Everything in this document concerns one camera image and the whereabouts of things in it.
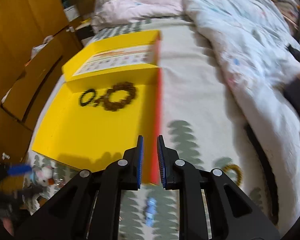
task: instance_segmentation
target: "yellow object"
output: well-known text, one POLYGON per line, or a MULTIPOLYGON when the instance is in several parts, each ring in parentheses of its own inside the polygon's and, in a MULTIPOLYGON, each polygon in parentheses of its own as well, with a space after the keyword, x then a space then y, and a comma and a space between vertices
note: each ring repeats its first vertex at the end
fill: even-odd
POLYGON ((226 165, 222 168, 223 172, 227 172, 229 170, 233 170, 236 174, 237 174, 237 181, 236 184, 238 187, 240 187, 241 182, 242 182, 242 171, 240 169, 240 167, 236 164, 229 164, 226 165))
MULTIPOLYGON (((74 75, 93 55, 100 52, 139 45, 156 44, 159 31, 124 34, 96 41, 75 55, 63 66, 64 83, 51 103, 35 137, 32 150, 78 169, 99 171, 121 159, 125 150, 144 136, 144 168, 142 181, 148 182, 159 68, 152 64, 127 65, 74 75), (80 95, 95 89, 96 98, 119 82, 132 82, 136 98, 116 112, 98 107, 80 106, 80 95)), ((111 101, 124 98, 125 91, 111 95, 111 101)))

